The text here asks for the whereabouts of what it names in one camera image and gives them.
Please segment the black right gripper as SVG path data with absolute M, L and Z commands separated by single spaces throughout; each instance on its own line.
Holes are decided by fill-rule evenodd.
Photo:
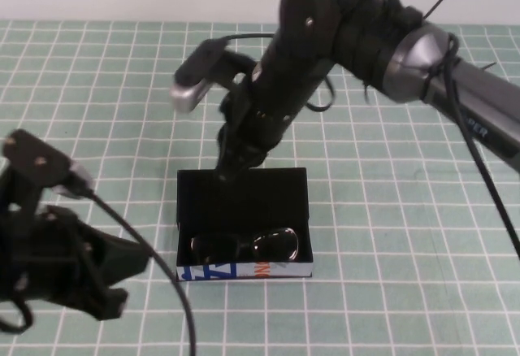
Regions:
M 262 165 L 303 108 L 324 112 L 324 105 L 310 99 L 325 81 L 325 58 L 265 52 L 225 107 L 225 127 L 217 136 L 218 181 L 232 181 L 242 163 L 245 168 Z

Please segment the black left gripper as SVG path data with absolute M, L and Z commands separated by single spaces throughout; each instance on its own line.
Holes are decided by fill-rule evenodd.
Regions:
M 148 266 L 143 246 L 102 232 L 72 210 L 48 206 L 25 236 L 1 226 L 1 301 L 43 300 L 97 320 L 118 319 L 128 292 L 107 289 Z

